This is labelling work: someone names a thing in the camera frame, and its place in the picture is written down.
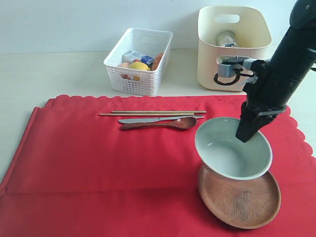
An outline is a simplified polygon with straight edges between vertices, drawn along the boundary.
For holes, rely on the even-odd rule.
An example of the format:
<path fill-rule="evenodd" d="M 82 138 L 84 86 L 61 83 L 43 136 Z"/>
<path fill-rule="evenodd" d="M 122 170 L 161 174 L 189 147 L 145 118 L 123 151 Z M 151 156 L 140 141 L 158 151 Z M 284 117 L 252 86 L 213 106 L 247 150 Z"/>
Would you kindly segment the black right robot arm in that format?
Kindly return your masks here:
<path fill-rule="evenodd" d="M 316 62 L 316 2 L 296 1 L 289 23 L 271 59 L 251 64 L 257 80 L 243 87 L 247 97 L 236 131 L 236 138 L 244 143 L 285 111 L 286 103 Z"/>

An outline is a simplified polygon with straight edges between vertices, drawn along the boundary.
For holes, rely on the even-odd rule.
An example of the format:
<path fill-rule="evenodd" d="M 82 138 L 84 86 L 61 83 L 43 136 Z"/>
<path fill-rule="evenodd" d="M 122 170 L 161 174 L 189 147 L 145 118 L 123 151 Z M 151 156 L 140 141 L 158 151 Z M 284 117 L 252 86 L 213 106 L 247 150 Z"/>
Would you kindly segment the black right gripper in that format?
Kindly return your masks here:
<path fill-rule="evenodd" d="M 241 107 L 236 138 L 246 143 L 261 127 L 268 125 L 278 114 L 284 112 L 285 105 L 278 105 L 270 98 L 273 94 L 270 80 L 275 75 L 275 70 L 269 65 L 269 61 L 246 59 L 242 65 L 257 78 L 247 82 L 243 89 L 247 97 Z"/>

